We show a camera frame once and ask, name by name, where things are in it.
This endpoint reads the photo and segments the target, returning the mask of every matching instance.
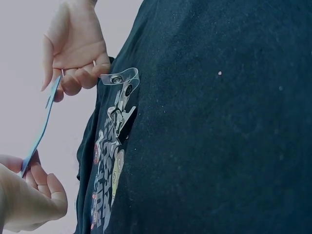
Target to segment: fingers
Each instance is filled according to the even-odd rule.
[[[73,96],[80,92],[81,84],[75,77],[75,72],[77,69],[68,69],[65,71],[64,77],[61,81],[61,86],[64,92],[69,95]]]
[[[62,71],[60,70],[60,69],[53,69],[53,78],[52,78],[52,80],[56,80],[57,79],[57,77],[59,77],[60,75],[62,75]],[[55,102],[60,102],[60,101],[62,101],[63,100],[63,98],[64,98],[64,90],[63,90],[63,88],[62,88],[62,86],[61,86],[61,84],[58,86],[58,89],[57,89],[57,91],[56,91],[56,93],[55,93],[55,97],[54,97],[54,101]]]
[[[14,156],[0,155],[0,164],[4,165],[11,171],[18,173],[21,170],[23,159]]]
[[[45,90],[52,80],[53,59],[54,59],[53,44],[46,36],[43,37],[42,46],[43,46],[42,65],[43,65],[45,77],[44,77],[41,91]]]
[[[96,65],[92,69],[92,73],[96,77],[100,77],[101,74],[109,73],[111,68],[111,63],[106,53],[101,54],[96,59]]]
[[[91,89],[98,82],[98,77],[92,74],[93,67],[93,64],[88,64],[75,72],[78,82],[84,89]]]
[[[39,163],[31,167],[31,170],[26,175],[26,182],[33,188],[37,189],[42,194],[51,198],[51,192],[47,183],[48,174],[44,171]]]
[[[59,219],[65,216],[67,213],[68,202],[66,192],[64,190],[64,187],[54,174],[49,174],[47,176],[47,184],[51,191],[51,199],[54,202],[58,211],[54,218]]]

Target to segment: torso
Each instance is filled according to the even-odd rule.
[[[127,104],[138,114],[116,145],[107,109],[121,87],[98,83],[77,233],[312,232],[312,17],[300,2],[143,2],[111,71],[139,70]]]

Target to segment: blue card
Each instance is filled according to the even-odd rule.
[[[34,144],[33,146],[31,147],[31,150],[29,151],[29,154],[27,156],[27,158],[24,159],[23,161],[23,165],[22,165],[22,168],[21,168],[21,172],[20,172],[20,176],[23,177],[24,174],[26,173],[27,169],[28,169],[28,164],[29,162],[31,161],[43,135],[44,135],[44,132],[45,132],[45,129],[48,125],[48,121],[49,121],[49,116],[50,116],[50,113],[51,113],[51,108],[52,108],[52,104],[53,104],[53,101],[54,101],[54,97],[55,97],[55,93],[58,89],[58,86],[59,86],[59,82],[62,78],[62,75],[59,76],[55,81],[54,81],[54,84],[51,88],[51,94],[48,98],[48,101],[47,101],[47,104],[45,106],[45,110],[46,110],[46,114],[45,114],[45,120],[44,120],[44,123],[43,123],[43,127],[41,128],[36,140],[34,141]]]

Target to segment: printed design on shirt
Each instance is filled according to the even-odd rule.
[[[115,105],[119,102],[119,96],[120,91],[117,93]],[[107,116],[104,127],[98,132],[94,148],[97,174],[92,194],[91,230],[102,229],[105,233],[108,227],[123,164],[124,150],[116,139],[115,128]]]

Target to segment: dark navy shirt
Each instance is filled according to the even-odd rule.
[[[119,143],[99,79],[76,234],[311,234],[311,65],[311,1],[145,0],[111,70],[138,112]]]

